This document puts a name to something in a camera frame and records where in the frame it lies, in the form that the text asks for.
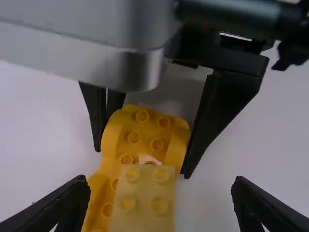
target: yellow lego brick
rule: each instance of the yellow lego brick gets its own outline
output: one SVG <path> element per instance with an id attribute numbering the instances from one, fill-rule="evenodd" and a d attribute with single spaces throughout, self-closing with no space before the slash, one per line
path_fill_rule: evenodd
<path id="1" fill-rule="evenodd" d="M 118 160 L 103 157 L 99 170 L 88 178 L 91 196 L 82 232 L 108 231 L 121 165 L 132 163 L 129 155 L 122 155 Z"/>
<path id="2" fill-rule="evenodd" d="M 109 232 L 173 232 L 175 168 L 123 165 Z"/>
<path id="3" fill-rule="evenodd" d="M 188 123 L 154 110 L 127 105 L 109 119 L 101 140 L 105 156 L 119 159 L 130 155 L 137 163 L 140 155 L 150 155 L 180 173 L 190 130 Z"/>

